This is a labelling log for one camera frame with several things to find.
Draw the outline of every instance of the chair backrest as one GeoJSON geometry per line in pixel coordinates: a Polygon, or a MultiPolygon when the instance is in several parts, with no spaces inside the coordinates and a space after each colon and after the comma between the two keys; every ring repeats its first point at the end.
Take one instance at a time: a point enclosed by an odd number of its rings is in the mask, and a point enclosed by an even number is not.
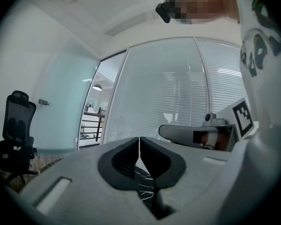
{"type": "Polygon", "coordinates": [[[14,91],[7,97],[3,138],[7,141],[24,143],[37,106],[29,102],[29,96],[22,91],[14,91]]]}

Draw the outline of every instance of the black office chair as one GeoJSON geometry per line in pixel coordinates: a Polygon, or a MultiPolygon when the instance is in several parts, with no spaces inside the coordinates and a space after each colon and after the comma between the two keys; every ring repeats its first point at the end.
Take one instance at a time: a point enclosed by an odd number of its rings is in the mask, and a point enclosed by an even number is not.
{"type": "Polygon", "coordinates": [[[12,174],[4,184],[17,176],[25,183],[23,174],[38,174],[29,170],[30,160],[34,159],[34,138],[29,136],[29,129],[36,108],[24,92],[14,91],[7,97],[2,133],[4,140],[0,142],[0,169],[12,174]]]}

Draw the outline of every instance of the white blind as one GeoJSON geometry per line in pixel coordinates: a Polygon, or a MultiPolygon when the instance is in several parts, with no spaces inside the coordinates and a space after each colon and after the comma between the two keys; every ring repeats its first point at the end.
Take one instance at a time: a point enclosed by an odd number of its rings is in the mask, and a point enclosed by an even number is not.
{"type": "Polygon", "coordinates": [[[132,47],[119,77],[103,143],[159,138],[162,124],[201,126],[207,113],[205,75],[193,38],[132,47]]]}
{"type": "Polygon", "coordinates": [[[207,66],[216,113],[228,105],[248,96],[239,70],[240,49],[217,40],[198,38],[197,44],[207,66]]]}

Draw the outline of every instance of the floor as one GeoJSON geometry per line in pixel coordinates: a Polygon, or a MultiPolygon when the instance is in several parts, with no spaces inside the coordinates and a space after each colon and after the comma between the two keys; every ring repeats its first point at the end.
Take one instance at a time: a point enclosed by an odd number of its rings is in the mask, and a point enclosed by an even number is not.
{"type": "MultiPolygon", "coordinates": [[[[31,167],[29,170],[32,171],[40,171],[43,172],[49,167],[53,166],[55,163],[60,161],[63,158],[63,156],[38,156],[35,154],[35,158],[31,160],[30,164],[31,167]]],[[[5,172],[0,170],[0,177],[2,179],[6,179],[11,173],[5,172]]],[[[37,175],[29,175],[24,174],[24,180],[27,183],[29,183],[31,180],[33,180],[37,175]]],[[[25,186],[21,180],[21,178],[18,176],[15,179],[13,179],[10,183],[7,184],[8,187],[12,188],[15,192],[19,193],[23,187],[25,186]]]]}

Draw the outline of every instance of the shirt sleeve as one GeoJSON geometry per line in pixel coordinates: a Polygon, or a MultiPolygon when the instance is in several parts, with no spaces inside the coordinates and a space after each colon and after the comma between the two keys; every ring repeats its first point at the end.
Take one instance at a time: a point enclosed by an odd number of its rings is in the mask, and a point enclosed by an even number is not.
{"type": "Polygon", "coordinates": [[[281,125],[281,29],[262,0],[237,0],[240,71],[260,127],[281,125]]]}

